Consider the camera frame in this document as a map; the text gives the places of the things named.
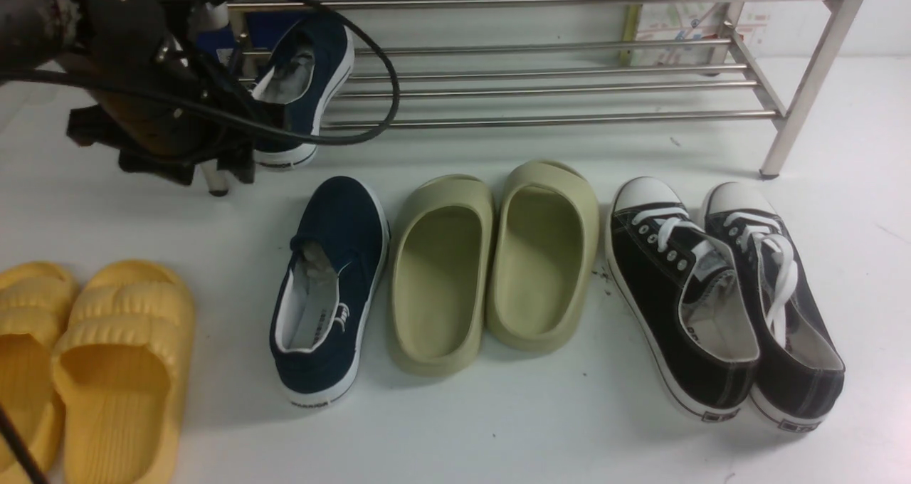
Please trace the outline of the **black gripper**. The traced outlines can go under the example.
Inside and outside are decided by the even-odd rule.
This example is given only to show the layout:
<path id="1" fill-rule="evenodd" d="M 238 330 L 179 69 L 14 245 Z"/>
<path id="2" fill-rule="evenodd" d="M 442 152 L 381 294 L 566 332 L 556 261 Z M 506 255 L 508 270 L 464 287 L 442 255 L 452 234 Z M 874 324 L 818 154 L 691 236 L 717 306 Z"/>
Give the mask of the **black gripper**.
<path id="1" fill-rule="evenodd" d="M 146 93 L 199 102 L 244 120 L 257 107 L 246 88 L 214 56 L 175 36 L 78 36 L 65 55 L 66 72 Z M 66 134 L 77 144 L 118 151 L 128 173 L 191 185 L 196 166 L 214 161 L 243 184 L 255 180 L 253 138 L 172 102 L 89 92 L 95 107 L 70 112 Z"/>

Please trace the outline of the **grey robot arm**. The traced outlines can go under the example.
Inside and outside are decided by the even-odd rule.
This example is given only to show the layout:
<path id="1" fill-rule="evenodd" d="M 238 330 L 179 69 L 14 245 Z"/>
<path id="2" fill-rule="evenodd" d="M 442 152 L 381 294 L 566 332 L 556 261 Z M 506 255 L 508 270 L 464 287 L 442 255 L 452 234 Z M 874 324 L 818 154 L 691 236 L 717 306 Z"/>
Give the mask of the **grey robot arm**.
<path id="1" fill-rule="evenodd" d="M 103 144 L 127 173 L 192 185 L 201 167 L 223 196 L 231 174 L 253 184 L 253 137 L 222 115 L 264 121 L 230 68 L 194 37 L 220 0 L 1 0 L 2 81 L 69 85 L 95 104 L 72 109 L 66 136 Z"/>

